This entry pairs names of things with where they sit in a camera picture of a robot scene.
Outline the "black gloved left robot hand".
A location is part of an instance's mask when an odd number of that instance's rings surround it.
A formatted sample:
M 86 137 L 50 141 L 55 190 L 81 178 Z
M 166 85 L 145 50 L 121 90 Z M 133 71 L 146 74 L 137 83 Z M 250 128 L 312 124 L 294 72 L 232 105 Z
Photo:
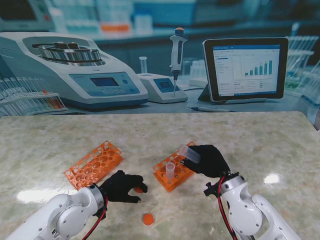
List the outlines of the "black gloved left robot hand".
M 139 188 L 143 193 L 148 192 L 148 186 L 141 175 L 126 174 L 122 170 L 118 170 L 98 188 L 110 202 L 133 204 L 137 204 L 141 199 L 138 196 L 129 195 L 131 189 Z

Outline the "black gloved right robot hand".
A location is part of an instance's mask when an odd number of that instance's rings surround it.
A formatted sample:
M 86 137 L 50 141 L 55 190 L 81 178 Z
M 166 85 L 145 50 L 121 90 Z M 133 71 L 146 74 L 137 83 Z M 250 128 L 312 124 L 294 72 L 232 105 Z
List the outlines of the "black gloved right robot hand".
M 214 145 L 193 145 L 189 148 L 200 155 L 198 163 L 187 158 L 181 161 L 191 171 L 209 178 L 219 178 L 231 171 L 221 152 Z

